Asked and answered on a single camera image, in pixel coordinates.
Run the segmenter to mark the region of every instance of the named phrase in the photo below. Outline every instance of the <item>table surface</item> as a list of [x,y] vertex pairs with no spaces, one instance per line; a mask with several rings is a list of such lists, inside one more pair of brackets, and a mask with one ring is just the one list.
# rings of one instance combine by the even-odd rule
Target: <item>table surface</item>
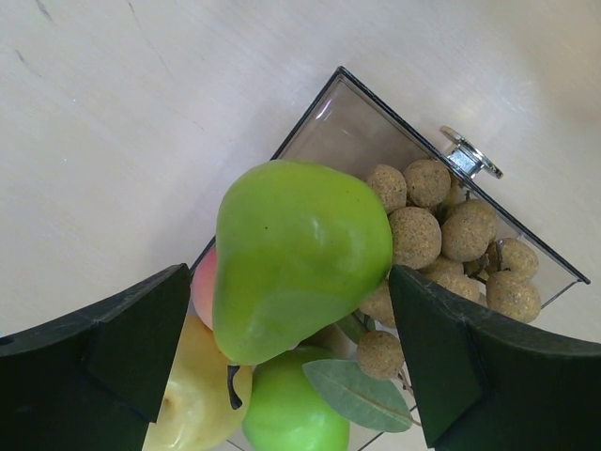
[[[192,263],[338,65],[435,145],[464,133],[506,174],[479,183],[601,279],[594,0],[6,0],[0,64],[2,334]],[[536,325],[600,319],[580,285]]]

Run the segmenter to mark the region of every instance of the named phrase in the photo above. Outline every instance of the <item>green fruit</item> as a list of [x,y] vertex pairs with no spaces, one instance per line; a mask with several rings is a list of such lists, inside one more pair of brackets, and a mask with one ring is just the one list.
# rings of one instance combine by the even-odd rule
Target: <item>green fruit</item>
[[347,451],[349,423],[317,393],[302,365],[330,359],[329,351],[300,347],[260,365],[242,423],[255,451]]
[[376,193],[315,163],[272,161],[240,177],[216,239],[213,330],[236,365],[266,362],[350,314],[393,254]]

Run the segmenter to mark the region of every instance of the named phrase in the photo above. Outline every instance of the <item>pink fruit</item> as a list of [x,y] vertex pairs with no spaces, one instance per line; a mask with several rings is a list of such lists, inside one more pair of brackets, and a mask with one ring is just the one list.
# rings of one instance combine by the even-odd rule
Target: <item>pink fruit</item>
[[213,247],[201,260],[192,279],[192,302],[196,314],[213,330],[213,293],[217,275],[217,249]]

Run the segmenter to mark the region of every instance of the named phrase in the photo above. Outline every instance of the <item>silver knob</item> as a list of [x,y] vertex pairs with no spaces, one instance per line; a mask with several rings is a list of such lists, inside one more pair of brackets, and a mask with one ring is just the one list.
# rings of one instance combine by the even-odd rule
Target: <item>silver knob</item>
[[442,126],[440,131],[453,143],[447,149],[447,159],[473,179],[483,168],[488,174],[497,179],[503,177],[501,171],[480,150],[475,148],[470,141],[451,127]]

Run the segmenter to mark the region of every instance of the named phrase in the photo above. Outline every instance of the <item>scuff mark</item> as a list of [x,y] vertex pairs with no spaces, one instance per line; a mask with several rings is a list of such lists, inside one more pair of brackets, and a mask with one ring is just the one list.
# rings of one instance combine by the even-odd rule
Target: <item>scuff mark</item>
[[41,3],[41,0],[36,0],[36,5],[38,5],[38,9],[41,11],[41,13],[44,15],[44,17],[46,17],[46,19],[48,19],[50,22],[54,22],[53,16],[50,15],[50,12],[48,12],[46,5]]
[[39,78],[43,78],[41,76],[41,73],[39,73],[37,70],[33,69],[31,66],[29,66],[29,63],[27,62],[27,60],[24,58],[24,56],[21,54],[21,52],[19,52],[17,49],[15,49],[15,54],[17,54],[17,56],[19,57],[19,61],[21,61],[21,63],[27,68],[27,70],[29,70],[31,73],[33,73],[34,75],[36,75]]
[[175,79],[175,77],[173,76],[173,73],[169,69],[169,66],[167,66],[167,63],[165,63],[165,60],[162,59],[162,56],[159,53],[159,51],[157,50],[157,48],[152,44],[152,42],[150,41],[150,39],[144,32],[144,29],[142,28],[142,25],[140,24],[140,20],[138,19],[138,15],[135,13],[135,9],[133,8],[133,5],[131,4],[130,1],[128,1],[128,5],[130,6],[131,15],[133,16],[133,19],[135,20],[136,24],[138,25],[138,29],[140,30],[140,33],[142,33],[142,36],[144,37],[146,43],[148,44],[148,47],[150,47],[150,49],[154,52],[154,54],[161,60],[161,64],[165,67],[165,70],[167,70],[167,73],[171,76],[171,78]]

